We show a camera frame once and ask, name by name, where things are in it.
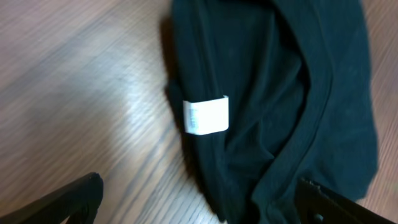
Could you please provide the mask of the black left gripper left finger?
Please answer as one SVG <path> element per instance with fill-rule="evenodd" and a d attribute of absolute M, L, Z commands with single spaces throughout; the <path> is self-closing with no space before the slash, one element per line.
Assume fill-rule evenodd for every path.
<path fill-rule="evenodd" d="M 93 223 L 101 205 L 104 182 L 96 172 L 1 217 L 1 223 Z"/>

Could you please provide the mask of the black t-shirt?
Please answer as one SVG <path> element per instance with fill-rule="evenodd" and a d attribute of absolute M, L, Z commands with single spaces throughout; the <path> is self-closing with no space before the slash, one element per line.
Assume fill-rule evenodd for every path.
<path fill-rule="evenodd" d="M 361 1 L 174 1 L 170 103 L 227 97 L 229 126 L 187 147 L 228 223 L 298 223 L 297 181 L 363 198 L 377 172 Z"/>

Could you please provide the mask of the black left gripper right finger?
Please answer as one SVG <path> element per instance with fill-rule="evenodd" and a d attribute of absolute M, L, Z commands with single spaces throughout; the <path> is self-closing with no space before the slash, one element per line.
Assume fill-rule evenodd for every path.
<path fill-rule="evenodd" d="M 295 207 L 303 224 L 394 224 L 308 179 L 297 183 Z"/>

